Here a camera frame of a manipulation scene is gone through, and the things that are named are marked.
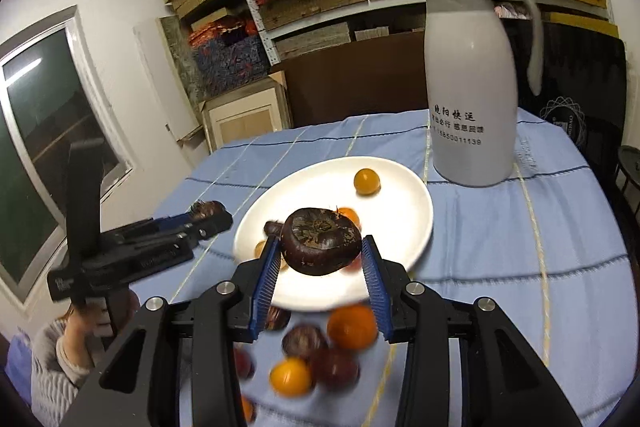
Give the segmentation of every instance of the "fluorescent light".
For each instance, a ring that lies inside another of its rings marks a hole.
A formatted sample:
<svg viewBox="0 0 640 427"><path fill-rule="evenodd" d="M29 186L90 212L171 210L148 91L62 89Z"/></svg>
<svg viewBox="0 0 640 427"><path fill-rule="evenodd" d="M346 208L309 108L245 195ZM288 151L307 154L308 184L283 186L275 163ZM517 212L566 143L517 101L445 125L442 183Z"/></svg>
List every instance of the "fluorescent light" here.
<svg viewBox="0 0 640 427"><path fill-rule="evenodd" d="M37 65L41 62L42 62L41 58L36 58L33 62L30 62L21 70L17 71L16 73L12 74L8 79L6 79L4 81L4 85L6 87L11 86L11 84L13 84L19 78L22 78L25 74L29 73L29 71L33 70L33 68L37 67Z"/></svg>

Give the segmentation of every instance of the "plaid tablecloth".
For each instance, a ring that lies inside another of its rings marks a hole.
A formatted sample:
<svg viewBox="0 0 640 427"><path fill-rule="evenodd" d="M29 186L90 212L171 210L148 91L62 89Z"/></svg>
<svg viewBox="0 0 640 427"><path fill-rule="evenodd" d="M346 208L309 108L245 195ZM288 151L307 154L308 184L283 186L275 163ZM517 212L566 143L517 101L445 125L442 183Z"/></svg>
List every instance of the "plaid tablecloth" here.
<svg viewBox="0 0 640 427"><path fill-rule="evenodd" d="M184 212L198 198L220 200L234 214L234 228L203 242L193 262L138 282L134 290L142 301L199 296L234 272L236 226L269 187L331 158L389 158L418 174L433 198L433 237L414 267L415 279L449 299L496 299L548 363L582 423L599 425L634 375L638 314L620 231L585 159L561 128L518 110L511 176L494 187L468 188L437 174L430 140L428 111L413 111L348 118L223 147L155 216ZM289 327L302 320L323 324L326 314L293 314ZM394 424L403 345L390 347L381 336L359 354L361 377L353 391L316 389L283 399L268 383L271 367L283 358L281 339L282 332L265 332L248 346L257 368L242 392L257 403L256 426ZM460 424L458 366L452 357L451 425ZM188 378L180 416L182 425L191 425Z"/></svg>

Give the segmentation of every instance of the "metal screw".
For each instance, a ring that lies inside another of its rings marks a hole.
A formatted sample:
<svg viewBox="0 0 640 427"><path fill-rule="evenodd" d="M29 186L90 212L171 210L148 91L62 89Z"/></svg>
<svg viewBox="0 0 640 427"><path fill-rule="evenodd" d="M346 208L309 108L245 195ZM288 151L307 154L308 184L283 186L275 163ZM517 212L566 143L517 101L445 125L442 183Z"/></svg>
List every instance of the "metal screw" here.
<svg viewBox="0 0 640 427"><path fill-rule="evenodd" d="M145 308L153 312L158 311L162 306L164 306L162 297L151 297L145 302Z"/></svg>
<svg viewBox="0 0 640 427"><path fill-rule="evenodd" d="M495 310L495 301L489 297L482 297L478 301L478 307L483 312L492 312Z"/></svg>
<svg viewBox="0 0 640 427"><path fill-rule="evenodd" d="M229 293L233 293L235 289L236 285L231 281L223 281L216 286L216 290L220 295L228 295Z"/></svg>
<svg viewBox="0 0 640 427"><path fill-rule="evenodd" d="M410 282L404 289L411 295L421 295L424 293L424 286L419 282Z"/></svg>

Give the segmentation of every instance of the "white plate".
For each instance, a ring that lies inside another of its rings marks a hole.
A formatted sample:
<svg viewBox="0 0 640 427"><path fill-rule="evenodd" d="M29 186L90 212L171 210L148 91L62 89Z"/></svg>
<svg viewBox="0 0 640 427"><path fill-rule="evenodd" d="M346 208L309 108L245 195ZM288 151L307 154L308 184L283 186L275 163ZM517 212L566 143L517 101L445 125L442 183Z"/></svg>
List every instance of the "white plate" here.
<svg viewBox="0 0 640 427"><path fill-rule="evenodd" d="M360 169L380 176L380 191L359 196L353 177ZM238 263L254 258L255 245L266 238L269 220L284 221L305 206L353 208L362 225L362 237L373 235L384 259L409 270L424 251L433 228L433 205L427 187L399 163L373 156L350 156L311 165L273 185L244 215L234 240ZM344 270L322 277L303 275L290 268L280 272L272 303L297 311L324 311L368 297L362 270Z"/></svg>

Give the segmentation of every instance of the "sweater sleeve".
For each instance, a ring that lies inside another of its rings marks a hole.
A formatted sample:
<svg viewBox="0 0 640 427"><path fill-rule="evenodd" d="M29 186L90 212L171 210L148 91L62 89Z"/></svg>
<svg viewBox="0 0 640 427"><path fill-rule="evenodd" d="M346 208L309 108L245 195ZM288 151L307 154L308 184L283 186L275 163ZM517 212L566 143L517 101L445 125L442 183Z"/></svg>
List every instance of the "sweater sleeve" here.
<svg viewBox="0 0 640 427"><path fill-rule="evenodd" d="M31 410L44 427L58 427L78 394L78 388L67 376L56 354L58 340L64 331L64 321L55 321L40 330L33 342ZM74 375L73 368L68 369Z"/></svg>

